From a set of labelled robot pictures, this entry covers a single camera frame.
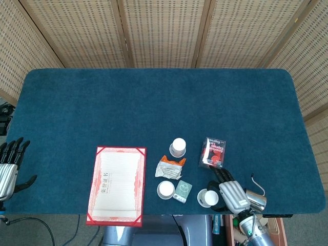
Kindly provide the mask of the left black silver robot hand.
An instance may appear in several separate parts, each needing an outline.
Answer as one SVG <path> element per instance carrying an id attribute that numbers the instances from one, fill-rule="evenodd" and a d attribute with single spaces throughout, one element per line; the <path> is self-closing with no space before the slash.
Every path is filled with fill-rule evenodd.
<path id="1" fill-rule="evenodd" d="M 16 184 L 25 151 L 30 144 L 29 140 L 23 140 L 24 138 L 20 137 L 1 144 L 1 202 L 9 200 L 14 193 L 29 188 L 37 179 L 37 175 L 33 175 L 28 181 Z"/>

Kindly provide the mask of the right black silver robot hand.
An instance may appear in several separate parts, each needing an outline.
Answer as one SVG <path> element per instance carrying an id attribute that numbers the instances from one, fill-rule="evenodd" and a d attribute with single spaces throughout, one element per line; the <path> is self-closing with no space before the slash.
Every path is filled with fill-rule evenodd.
<path id="1" fill-rule="evenodd" d="M 237 216 L 249 216 L 251 203 L 239 182 L 225 168 L 218 169 L 210 166 L 210 170 L 214 172 L 217 181 L 211 180 L 207 185 L 207 190 L 214 191 L 216 194 L 219 193 L 225 202 L 223 207 L 216 204 L 211 205 L 210 208 L 215 212 L 230 211 Z"/>

